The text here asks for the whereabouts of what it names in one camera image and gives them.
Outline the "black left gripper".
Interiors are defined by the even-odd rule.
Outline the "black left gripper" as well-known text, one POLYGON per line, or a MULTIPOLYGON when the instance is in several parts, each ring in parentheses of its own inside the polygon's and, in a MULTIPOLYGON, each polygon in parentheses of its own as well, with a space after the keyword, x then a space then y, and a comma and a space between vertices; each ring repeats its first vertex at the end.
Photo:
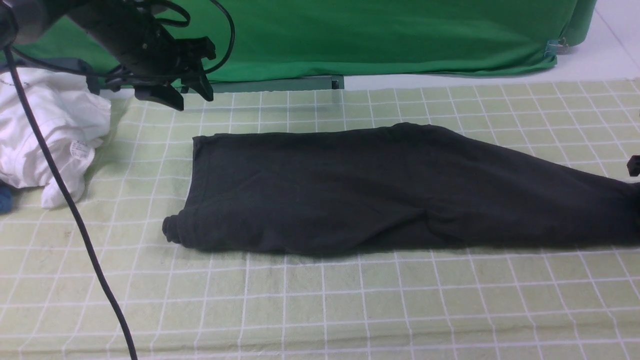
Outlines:
POLYGON ((108 89, 133 86, 138 101, 182 112, 183 95, 169 86, 180 80, 205 101, 214 100, 202 60, 214 60, 217 50, 207 36, 176 39, 162 20, 128 0, 88 0, 71 10, 70 20, 118 61, 105 78, 108 89))

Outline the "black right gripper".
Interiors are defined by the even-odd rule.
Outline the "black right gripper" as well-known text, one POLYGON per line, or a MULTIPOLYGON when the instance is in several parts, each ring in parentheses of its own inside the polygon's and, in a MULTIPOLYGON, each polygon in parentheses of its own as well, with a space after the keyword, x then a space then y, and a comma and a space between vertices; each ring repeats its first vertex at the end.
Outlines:
POLYGON ((632 155, 627 162, 627 173, 630 177, 640 175, 640 155, 632 155))

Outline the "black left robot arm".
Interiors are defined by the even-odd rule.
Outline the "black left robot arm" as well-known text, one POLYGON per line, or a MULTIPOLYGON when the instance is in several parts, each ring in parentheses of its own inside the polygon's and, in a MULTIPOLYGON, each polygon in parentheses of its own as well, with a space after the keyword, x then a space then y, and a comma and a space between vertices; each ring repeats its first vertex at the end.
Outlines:
POLYGON ((202 60, 217 56, 202 38, 176 39, 167 27, 187 27, 190 14, 169 0, 3 0, 1 46, 35 43, 61 18, 69 18, 118 62, 107 73, 73 70, 25 55, 40 68, 102 78, 105 88, 131 87, 137 100, 183 111, 185 101, 173 83, 206 101, 214 91, 202 60))

